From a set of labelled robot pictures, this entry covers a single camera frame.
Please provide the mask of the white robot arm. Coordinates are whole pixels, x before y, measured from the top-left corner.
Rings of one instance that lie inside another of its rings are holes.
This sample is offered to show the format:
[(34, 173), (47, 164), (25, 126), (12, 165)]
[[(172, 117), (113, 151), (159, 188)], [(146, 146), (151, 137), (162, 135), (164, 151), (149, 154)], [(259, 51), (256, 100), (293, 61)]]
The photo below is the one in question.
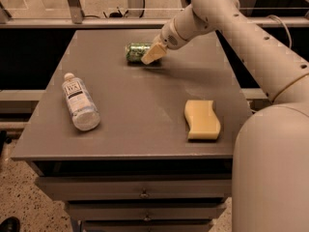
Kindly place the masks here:
[(219, 31), (271, 105), (236, 139), (233, 232), (309, 232), (309, 70), (290, 48), (245, 17), (235, 0), (191, 0), (154, 38), (150, 64), (194, 37)]

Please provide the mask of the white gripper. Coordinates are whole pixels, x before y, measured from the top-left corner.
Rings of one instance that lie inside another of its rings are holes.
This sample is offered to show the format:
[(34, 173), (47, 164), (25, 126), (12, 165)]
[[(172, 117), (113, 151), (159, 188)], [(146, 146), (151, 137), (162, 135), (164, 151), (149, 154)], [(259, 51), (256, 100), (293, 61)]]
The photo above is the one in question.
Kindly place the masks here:
[(187, 44), (187, 41), (178, 34), (174, 19), (169, 20), (162, 27), (159, 38), (162, 43), (156, 42), (151, 45), (141, 58), (143, 64), (149, 65), (152, 62), (161, 59), (166, 55), (167, 47), (176, 50)]

